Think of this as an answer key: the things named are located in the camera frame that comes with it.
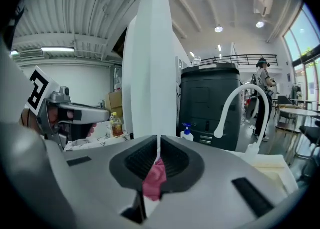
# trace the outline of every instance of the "pink cloth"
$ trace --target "pink cloth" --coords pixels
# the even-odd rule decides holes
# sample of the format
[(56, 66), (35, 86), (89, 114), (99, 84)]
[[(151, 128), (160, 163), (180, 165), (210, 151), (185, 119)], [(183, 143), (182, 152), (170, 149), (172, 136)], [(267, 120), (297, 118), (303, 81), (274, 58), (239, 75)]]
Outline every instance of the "pink cloth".
[(160, 199), (160, 187), (167, 181), (165, 164), (162, 159), (158, 160), (150, 169), (142, 183), (143, 196), (152, 201)]

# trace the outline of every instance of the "black metal railing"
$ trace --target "black metal railing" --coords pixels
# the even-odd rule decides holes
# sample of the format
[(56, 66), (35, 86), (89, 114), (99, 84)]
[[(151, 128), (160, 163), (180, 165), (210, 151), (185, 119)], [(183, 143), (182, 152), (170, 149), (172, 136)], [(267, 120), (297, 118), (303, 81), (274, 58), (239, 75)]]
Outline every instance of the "black metal railing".
[(278, 66), (277, 55), (272, 54), (245, 54), (245, 55), (228, 55), (203, 59), (201, 65), (211, 65), (220, 63), (233, 63), (238, 66), (255, 66), (260, 59), (266, 59), (271, 66)]

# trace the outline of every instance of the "bottle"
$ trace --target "bottle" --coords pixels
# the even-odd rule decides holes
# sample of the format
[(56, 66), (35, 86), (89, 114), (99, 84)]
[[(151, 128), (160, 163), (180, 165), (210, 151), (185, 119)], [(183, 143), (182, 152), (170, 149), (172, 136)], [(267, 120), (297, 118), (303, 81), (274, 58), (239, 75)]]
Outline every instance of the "bottle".
[(111, 127), (112, 127), (112, 134), (114, 137), (118, 137), (118, 136), (121, 136), (124, 134), (124, 132), (122, 130), (122, 122), (118, 118), (116, 112), (112, 113), (112, 116), (110, 118), (110, 123), (111, 123)]
[(200, 56), (195, 56), (193, 61), (192, 61), (192, 66), (193, 67), (198, 67), (201, 65), (201, 57)]
[(182, 125), (185, 126), (185, 130), (181, 132), (181, 138), (189, 141), (193, 141), (194, 136), (190, 133), (190, 129), (189, 129), (189, 127), (191, 127), (191, 124), (183, 123)]

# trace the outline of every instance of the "black trash bin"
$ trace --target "black trash bin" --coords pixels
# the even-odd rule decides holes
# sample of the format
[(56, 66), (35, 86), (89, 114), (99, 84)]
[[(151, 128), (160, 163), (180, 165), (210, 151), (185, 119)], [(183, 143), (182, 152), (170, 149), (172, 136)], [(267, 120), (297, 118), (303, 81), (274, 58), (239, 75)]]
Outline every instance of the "black trash bin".
[(241, 125), (241, 95), (229, 108), (222, 138), (215, 138), (224, 105), (241, 85), (240, 73), (233, 63), (218, 63), (182, 70), (179, 131), (190, 123), (194, 142), (235, 151)]

